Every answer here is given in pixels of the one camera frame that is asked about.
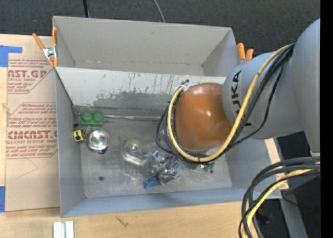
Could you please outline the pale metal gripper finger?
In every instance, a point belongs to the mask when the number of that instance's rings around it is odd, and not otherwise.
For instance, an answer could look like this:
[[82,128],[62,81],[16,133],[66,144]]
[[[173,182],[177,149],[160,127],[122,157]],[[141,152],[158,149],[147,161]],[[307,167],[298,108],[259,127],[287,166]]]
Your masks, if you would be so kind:
[[158,173],[158,182],[163,186],[176,178],[178,178],[178,172],[175,170],[164,169]]
[[164,155],[160,154],[160,152],[157,150],[153,153],[153,164],[154,165],[162,165],[164,163]]

